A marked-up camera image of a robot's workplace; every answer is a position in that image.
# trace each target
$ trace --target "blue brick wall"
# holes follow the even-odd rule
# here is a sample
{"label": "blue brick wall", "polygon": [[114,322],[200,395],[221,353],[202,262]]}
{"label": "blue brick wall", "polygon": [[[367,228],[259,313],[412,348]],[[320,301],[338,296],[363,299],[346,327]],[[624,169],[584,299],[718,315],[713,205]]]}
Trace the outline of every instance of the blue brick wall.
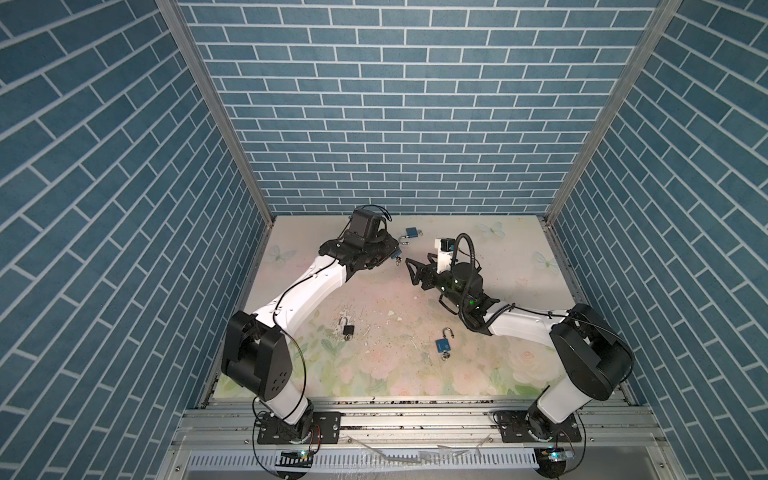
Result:
{"label": "blue brick wall", "polygon": [[657,0],[258,3],[182,6],[277,213],[542,214]]}
{"label": "blue brick wall", "polygon": [[689,478],[766,478],[767,25],[684,0],[555,224]]}
{"label": "blue brick wall", "polygon": [[153,0],[0,2],[0,478],[156,474],[263,228]]}

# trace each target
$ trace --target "wire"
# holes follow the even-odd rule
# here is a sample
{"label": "wire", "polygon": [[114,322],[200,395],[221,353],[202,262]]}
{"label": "wire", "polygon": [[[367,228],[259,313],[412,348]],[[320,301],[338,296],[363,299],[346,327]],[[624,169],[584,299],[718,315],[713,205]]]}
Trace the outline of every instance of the wire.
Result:
{"label": "wire", "polygon": [[281,477],[280,475],[277,474],[277,470],[272,472],[267,467],[265,467],[264,464],[261,463],[261,460],[259,460],[259,456],[256,454],[256,438],[255,438],[256,437],[256,426],[258,425],[259,427],[261,427],[261,425],[263,424],[262,423],[263,420],[261,418],[259,418],[259,416],[256,413],[256,398],[257,397],[253,397],[253,401],[250,403],[250,409],[251,409],[251,411],[253,411],[253,428],[250,431],[250,447],[253,450],[253,457],[256,459],[256,463],[258,463],[259,466],[266,473],[269,473],[273,477],[277,477],[280,480],[283,480],[283,477]]}
{"label": "wire", "polygon": [[[518,310],[522,310],[522,311],[528,312],[528,313],[533,313],[534,315],[548,316],[549,318],[552,318],[554,316],[561,317],[561,318],[568,318],[568,315],[560,315],[558,313],[552,313],[551,311],[550,312],[546,312],[546,313],[545,312],[536,312],[534,310],[529,310],[529,309],[523,308],[521,306],[516,306],[514,303],[512,304],[512,308],[516,308]],[[632,370],[634,370],[634,360],[635,360],[635,358],[634,358],[634,351],[629,346],[629,343],[627,343],[626,340],[621,338],[613,330],[607,329],[604,326],[600,326],[600,325],[598,325],[596,323],[590,322],[589,320],[586,319],[587,317],[583,313],[581,313],[581,312],[577,312],[577,311],[574,311],[574,310],[569,310],[568,313],[579,315],[580,319],[576,320],[577,322],[579,322],[579,323],[586,323],[587,325],[591,325],[591,326],[593,326],[596,329],[600,329],[600,330],[608,333],[609,335],[613,336],[616,340],[621,342],[622,345],[624,345],[624,349],[627,350],[627,352],[629,353],[629,356],[632,358],[632,361],[630,362],[629,371],[627,372],[626,375],[624,375],[623,379],[619,380],[619,383],[622,383],[624,380],[628,379],[629,376],[632,375]]]}
{"label": "wire", "polygon": [[[459,253],[463,253],[463,254],[465,254],[467,257],[469,257],[469,253],[466,253],[464,250],[462,250],[462,249],[460,249],[460,248],[458,248],[458,247],[456,247],[456,249],[458,250],[458,252],[459,252]],[[478,270],[480,270],[480,268],[481,268],[481,267],[480,267],[480,260],[477,260],[477,259],[475,258],[475,263],[477,263],[477,264],[478,264]]]}
{"label": "wire", "polygon": [[615,338],[616,338],[616,339],[617,339],[619,342],[621,342],[621,343],[623,343],[623,344],[624,344],[624,349],[626,349],[626,350],[627,350],[627,352],[629,352],[629,355],[630,355],[630,357],[632,357],[632,361],[630,362],[630,365],[629,365],[629,371],[627,372],[627,375],[625,375],[625,376],[624,376],[624,378],[623,378],[623,379],[621,379],[621,380],[619,381],[619,383],[622,383],[624,380],[628,379],[628,378],[629,378],[629,376],[630,376],[630,375],[632,375],[632,370],[634,370],[634,360],[635,360],[635,358],[634,358],[634,351],[633,351],[633,350],[632,350],[632,348],[629,346],[629,343],[627,343],[627,341],[626,341],[626,340],[624,340],[624,339],[623,339],[623,338],[621,338],[621,337],[620,337],[618,334],[616,334],[616,332],[613,332],[612,330],[610,330],[610,329],[607,329],[607,328],[605,328],[605,327],[603,327],[603,326],[599,326],[599,325],[598,325],[598,324],[596,324],[596,323],[592,323],[592,322],[590,322],[589,320],[585,320],[584,318],[586,318],[586,316],[585,316],[583,313],[581,313],[581,312],[572,312],[572,313],[577,313],[577,314],[578,314],[578,315],[579,315],[579,316],[582,318],[581,320],[577,320],[577,322],[586,323],[587,325],[592,325],[593,327],[595,327],[595,328],[597,328],[597,329],[600,329],[600,330],[603,330],[604,332],[610,333],[610,334],[611,334],[612,336],[614,336],[614,337],[615,337]]}
{"label": "wire", "polygon": [[582,436],[584,437],[584,448],[581,451],[581,458],[578,459],[578,463],[576,464],[576,466],[573,468],[569,468],[565,472],[562,472],[561,476],[565,475],[566,473],[573,472],[584,461],[584,457],[587,456],[587,429],[584,427],[584,421],[581,419],[581,415],[579,415],[578,412],[576,412],[576,417],[578,418],[579,423],[581,423],[581,432],[583,433]]}
{"label": "wire", "polygon": [[387,210],[386,208],[382,207],[381,205],[367,204],[367,205],[362,205],[361,207],[357,207],[357,208],[366,208],[366,207],[378,208],[384,214],[384,218],[386,218],[390,222],[392,221],[392,215],[389,214],[389,210]]}
{"label": "wire", "polygon": [[[574,449],[574,444],[571,442],[571,436],[566,432],[565,430],[561,430],[563,432],[563,435],[565,435],[565,438],[568,439],[568,444],[571,446],[571,452],[573,452],[574,457],[576,456],[576,450]],[[560,433],[554,436],[554,445],[557,446],[558,444],[558,438],[560,437]]]}
{"label": "wire", "polygon": [[312,426],[310,425],[310,444],[306,447],[307,455],[312,455],[312,442],[315,439],[315,432],[312,430]]}
{"label": "wire", "polygon": [[285,333],[285,334],[288,336],[288,338],[290,338],[291,342],[293,342],[293,345],[296,347],[296,349],[297,349],[297,350],[299,350],[299,356],[301,357],[301,365],[302,365],[302,367],[304,368],[304,383],[303,383],[303,385],[302,385],[302,387],[301,387],[301,395],[299,396],[299,401],[296,403],[296,406],[294,406],[294,407],[293,407],[293,410],[291,410],[291,411],[290,411],[290,413],[289,413],[288,415],[285,415],[285,416],[282,418],[282,420],[285,420],[285,419],[289,418],[291,415],[293,415],[293,413],[294,413],[294,412],[295,412],[295,411],[296,411],[296,410],[299,408],[299,406],[301,405],[301,401],[302,401],[302,400],[304,400],[304,392],[306,391],[306,362],[304,361],[304,353],[301,351],[301,348],[299,348],[299,343],[297,343],[297,342],[296,342],[296,340],[295,340],[295,339],[294,339],[294,338],[291,336],[291,334],[290,334],[290,333],[288,333],[288,332],[287,332],[287,331],[286,331],[286,330],[285,330],[285,329],[284,329],[282,326],[280,326],[280,325],[277,323],[277,310],[278,310],[278,308],[280,307],[280,302],[282,302],[282,301],[283,301],[283,298],[285,297],[286,293],[288,293],[288,292],[289,292],[289,291],[291,291],[291,290],[292,290],[294,287],[296,287],[296,286],[300,285],[301,283],[304,283],[304,282],[306,282],[306,281],[307,281],[307,280],[309,280],[310,278],[314,278],[314,276],[315,276],[315,275],[317,275],[318,273],[322,272],[322,271],[323,271],[323,270],[325,270],[326,268],[329,268],[329,267],[330,267],[330,266],[332,266],[334,263],[336,263],[336,259],[333,259],[333,262],[331,262],[331,263],[329,263],[328,265],[324,266],[324,267],[323,267],[323,268],[321,268],[320,270],[317,270],[316,272],[313,272],[313,273],[311,273],[311,274],[310,274],[309,276],[307,276],[306,278],[303,278],[303,279],[299,280],[298,282],[294,283],[293,285],[289,286],[289,287],[288,287],[288,289],[287,289],[286,291],[284,291],[284,292],[283,292],[283,295],[280,295],[280,298],[277,300],[277,304],[275,304],[275,310],[273,310],[273,311],[272,311],[272,321],[273,321],[273,323],[274,323],[274,324],[277,326],[277,328],[279,328],[280,330],[282,330],[282,331],[283,331],[283,333]]}
{"label": "wire", "polygon": [[336,237],[337,240],[341,240],[341,236],[346,232],[346,228],[349,226],[349,224],[352,223],[352,217],[349,218],[349,220],[346,221],[346,225],[343,229],[341,229],[341,233],[339,233],[339,236]]}
{"label": "wire", "polygon": [[495,322],[496,319],[499,318],[502,315],[502,313],[508,312],[509,310],[512,310],[513,308],[515,308],[515,304],[514,303],[504,305],[502,308],[496,310],[494,312],[494,314],[491,315],[491,318],[489,318],[488,321],[483,323],[481,326],[479,326],[477,328],[472,327],[472,326],[467,326],[467,329],[469,329],[471,332],[480,333],[482,330],[489,328],[493,324],[493,322]]}
{"label": "wire", "polygon": [[313,453],[313,455],[315,455],[317,452],[320,451],[320,444],[323,443],[322,442],[323,434],[320,433],[320,425],[315,424],[315,427],[317,427],[317,450],[315,450],[315,453]]}
{"label": "wire", "polygon": [[458,317],[461,319],[462,323],[464,323],[465,326],[469,327],[470,323],[467,320],[467,307],[465,305],[465,300],[467,300],[467,294],[469,293],[469,287],[472,285],[472,281],[475,279],[475,274],[477,273],[475,270],[475,245],[472,243],[472,239],[469,238],[469,235],[466,233],[460,233],[456,236],[456,243],[455,243],[455,249],[453,250],[453,255],[451,257],[451,265],[454,265],[456,263],[456,254],[458,253],[458,245],[459,243],[464,240],[467,243],[467,247],[469,247],[469,264],[471,268],[469,269],[469,277],[467,278],[467,282],[464,286],[464,291],[462,292],[462,296],[458,302]]}
{"label": "wire", "polygon": [[304,382],[301,385],[301,395],[299,395],[299,401],[296,402],[296,405],[293,407],[293,410],[291,410],[288,415],[285,415],[283,417],[283,420],[285,420],[285,419],[288,419],[291,415],[293,415],[296,409],[298,409],[299,406],[301,405],[301,401],[304,399],[304,392],[306,391],[306,362],[304,361],[304,353],[301,351],[301,348],[299,347],[299,344],[296,342],[296,340],[291,336],[290,333],[283,330],[282,327],[280,329],[283,331],[283,333],[288,335],[288,338],[290,338],[290,341],[293,342],[293,346],[295,346],[296,350],[299,351],[299,357],[301,358],[301,367],[304,370]]}

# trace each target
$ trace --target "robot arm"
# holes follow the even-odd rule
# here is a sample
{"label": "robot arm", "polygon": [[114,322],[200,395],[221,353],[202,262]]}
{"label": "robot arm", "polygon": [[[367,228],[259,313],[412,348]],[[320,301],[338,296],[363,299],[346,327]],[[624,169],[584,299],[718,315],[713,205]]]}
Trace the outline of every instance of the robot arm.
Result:
{"label": "robot arm", "polygon": [[[379,229],[382,221],[384,228]],[[271,418],[286,439],[306,437],[314,410],[303,391],[289,382],[293,363],[286,336],[293,341],[292,334],[308,315],[356,271],[375,268],[399,253],[382,215],[355,209],[347,227],[320,247],[318,257],[288,290],[251,315],[235,313],[227,324],[221,372],[257,395],[275,414]]]}
{"label": "robot arm", "polygon": [[[456,263],[460,238],[468,241],[470,263]],[[557,435],[573,412],[592,399],[607,399],[629,376],[634,362],[631,349],[588,305],[546,313],[514,303],[501,306],[483,292],[474,246],[465,233],[456,240],[437,239],[435,247],[438,253],[428,255],[429,264],[406,259],[413,285],[440,290],[439,302],[472,332],[531,340],[554,348],[560,356],[568,375],[528,409],[528,425],[536,438],[547,441]]]}

